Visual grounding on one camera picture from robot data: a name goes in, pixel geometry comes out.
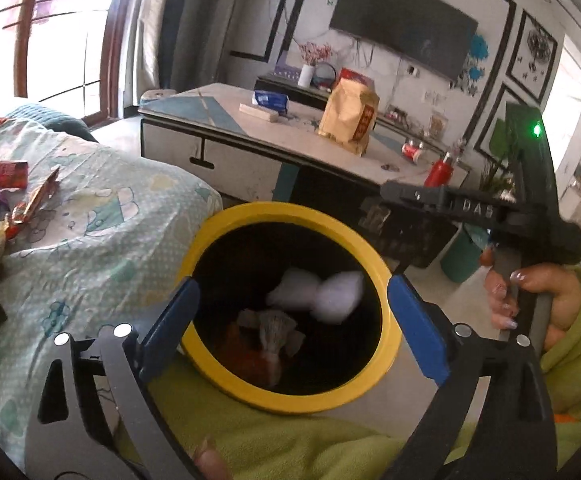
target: trash can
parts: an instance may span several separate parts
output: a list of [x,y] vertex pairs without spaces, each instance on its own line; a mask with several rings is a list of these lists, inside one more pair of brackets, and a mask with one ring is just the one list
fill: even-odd
[[440,262],[444,274],[452,282],[465,282],[479,268],[479,255],[487,244],[488,233],[484,229],[462,225],[457,238]]
[[[250,384],[214,356],[243,309],[268,308],[266,294],[291,267],[326,279],[344,270],[364,275],[362,300],[341,324],[290,312],[304,343],[271,390]],[[330,410],[360,397],[391,367],[401,330],[391,313],[391,272],[357,233],[318,211],[282,202],[235,206],[208,219],[193,240],[178,280],[200,285],[200,309],[182,338],[196,367],[226,393],[280,413]]]

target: teal cushion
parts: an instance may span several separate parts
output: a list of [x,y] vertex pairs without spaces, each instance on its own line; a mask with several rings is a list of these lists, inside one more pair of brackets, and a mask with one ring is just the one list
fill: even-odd
[[86,126],[84,121],[38,103],[27,103],[19,106],[7,114],[7,117],[13,119],[30,119],[54,132],[66,132],[80,139],[97,142],[91,135],[91,132],[88,131],[88,126]]

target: drawer handle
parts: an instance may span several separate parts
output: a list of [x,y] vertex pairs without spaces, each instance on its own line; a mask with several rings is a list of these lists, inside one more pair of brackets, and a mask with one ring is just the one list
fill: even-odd
[[209,162],[208,160],[202,160],[201,158],[195,158],[193,156],[188,160],[190,160],[191,164],[194,164],[196,166],[201,166],[202,168],[206,168],[207,170],[214,170],[215,169],[215,164],[213,164],[212,162]]

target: blue gripper pad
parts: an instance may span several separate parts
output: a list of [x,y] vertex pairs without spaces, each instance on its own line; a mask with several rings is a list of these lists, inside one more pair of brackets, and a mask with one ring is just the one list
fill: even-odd
[[402,275],[391,278],[388,296],[391,311],[407,339],[419,369],[425,377],[441,386],[451,373],[448,351],[442,334],[426,314],[424,301]]
[[142,321],[135,324],[142,347],[139,378],[144,384],[168,367],[184,332],[197,314],[199,304],[199,285],[192,278],[184,278],[168,303],[155,305]]

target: marble tabletop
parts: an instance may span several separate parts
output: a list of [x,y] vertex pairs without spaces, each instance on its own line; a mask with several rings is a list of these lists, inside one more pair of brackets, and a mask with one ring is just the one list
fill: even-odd
[[[397,180],[423,186],[432,164],[439,159],[436,153],[424,152],[415,165],[402,156],[398,140],[375,133],[371,135],[365,155],[353,155],[317,135],[323,111],[289,102],[288,118],[280,117],[278,122],[269,123],[239,111],[240,104],[251,103],[252,95],[251,90],[214,83],[150,102],[140,107],[139,112],[145,116],[212,128],[229,137],[246,136],[259,144],[316,160],[378,185]],[[197,100],[177,101],[177,98]],[[459,186],[465,177],[466,171],[456,168],[451,185]]]

